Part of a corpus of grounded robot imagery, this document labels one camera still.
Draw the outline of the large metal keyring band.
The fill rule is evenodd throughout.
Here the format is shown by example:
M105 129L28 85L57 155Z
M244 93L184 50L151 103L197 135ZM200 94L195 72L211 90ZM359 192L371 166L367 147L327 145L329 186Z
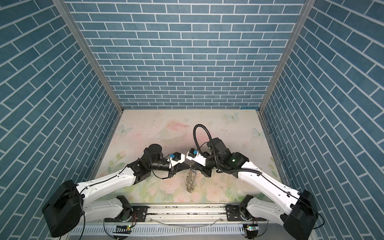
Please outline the large metal keyring band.
M196 177L197 175L189 169L186 178L186 189L189 193L191 193L195 188Z

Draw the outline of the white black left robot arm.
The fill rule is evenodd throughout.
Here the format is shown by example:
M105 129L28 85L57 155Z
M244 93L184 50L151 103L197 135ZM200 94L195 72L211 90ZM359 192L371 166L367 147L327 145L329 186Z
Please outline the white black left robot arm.
M162 147L152 144L144 149L141 158L115 173L77 184L72 180L63 182L42 208L51 236L57 238L70 232L86 219L88 204L115 190L137 184L154 171L165 171L172 177L186 158L178 152L164 156Z

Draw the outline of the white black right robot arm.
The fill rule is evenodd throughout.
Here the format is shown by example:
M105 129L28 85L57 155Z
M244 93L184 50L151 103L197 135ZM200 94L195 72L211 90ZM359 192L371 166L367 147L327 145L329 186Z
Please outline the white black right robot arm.
M296 240L309 239L318 219L325 223L318 212L316 199L307 190L302 192L292 189L260 170L246 156L239 152L232 153L219 138L212 138L209 130L202 124L193 128L196 144L187 158L197 164L196 171L205 177L211 177L212 171L234 176L257 188L274 203L252 202L247 196L239 205L245 217L259 217L281 224Z

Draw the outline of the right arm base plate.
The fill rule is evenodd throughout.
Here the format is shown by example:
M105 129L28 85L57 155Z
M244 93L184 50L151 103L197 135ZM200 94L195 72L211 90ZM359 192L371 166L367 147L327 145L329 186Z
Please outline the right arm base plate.
M240 208L239 205L225 205L225 211L228 222L256 222L267 221L264 218L253 217L246 208Z

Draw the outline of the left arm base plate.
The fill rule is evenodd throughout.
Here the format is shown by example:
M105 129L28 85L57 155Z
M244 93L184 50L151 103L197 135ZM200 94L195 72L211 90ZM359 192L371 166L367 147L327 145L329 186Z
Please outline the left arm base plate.
M146 220L148 208L148 206L132 206L130 209L123 209L122 212L115 218L106 218L105 222L129 222L133 224L141 223Z

